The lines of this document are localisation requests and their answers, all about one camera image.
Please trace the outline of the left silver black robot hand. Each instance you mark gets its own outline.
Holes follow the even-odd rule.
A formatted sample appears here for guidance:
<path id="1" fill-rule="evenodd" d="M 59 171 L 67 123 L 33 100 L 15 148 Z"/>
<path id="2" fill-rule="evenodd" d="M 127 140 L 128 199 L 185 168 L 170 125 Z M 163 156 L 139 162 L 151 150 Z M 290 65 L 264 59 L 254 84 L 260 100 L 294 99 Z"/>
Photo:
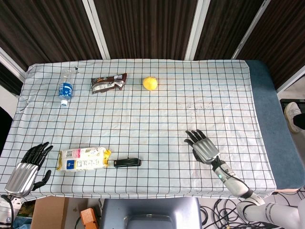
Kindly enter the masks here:
<path id="1" fill-rule="evenodd" d="M 22 160 L 14 168 L 6 186 L 5 191 L 9 196 L 23 198 L 42 186 L 46 185 L 51 171 L 48 170 L 41 181 L 36 182 L 48 153 L 53 149 L 49 142 L 39 144 L 29 149 Z"/>

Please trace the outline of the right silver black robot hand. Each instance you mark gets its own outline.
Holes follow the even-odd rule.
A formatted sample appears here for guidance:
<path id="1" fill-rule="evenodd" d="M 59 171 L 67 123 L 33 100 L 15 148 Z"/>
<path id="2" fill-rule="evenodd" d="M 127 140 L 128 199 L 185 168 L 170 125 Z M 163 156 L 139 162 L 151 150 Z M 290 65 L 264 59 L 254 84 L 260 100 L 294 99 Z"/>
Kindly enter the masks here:
<path id="1" fill-rule="evenodd" d="M 192 148 L 193 155 L 198 162 L 211 165 L 219 157 L 218 148 L 201 130 L 186 130 L 185 132 L 188 138 L 184 142 Z"/>

